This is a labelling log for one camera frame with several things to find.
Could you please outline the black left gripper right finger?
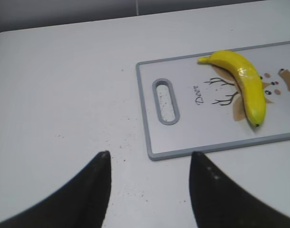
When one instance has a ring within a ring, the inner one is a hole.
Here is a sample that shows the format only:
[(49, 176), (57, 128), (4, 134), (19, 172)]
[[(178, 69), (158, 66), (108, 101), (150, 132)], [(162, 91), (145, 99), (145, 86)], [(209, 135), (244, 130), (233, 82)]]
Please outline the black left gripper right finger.
[(290, 217), (244, 190), (202, 152), (191, 156), (189, 195), (199, 228), (290, 228)]

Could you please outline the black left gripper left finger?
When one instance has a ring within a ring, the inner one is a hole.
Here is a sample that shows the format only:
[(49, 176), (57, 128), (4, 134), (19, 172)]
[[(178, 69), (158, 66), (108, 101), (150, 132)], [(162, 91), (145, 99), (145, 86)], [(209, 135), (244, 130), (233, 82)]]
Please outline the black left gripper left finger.
[(0, 228), (100, 228), (112, 188), (111, 155), (99, 152), (68, 183)]

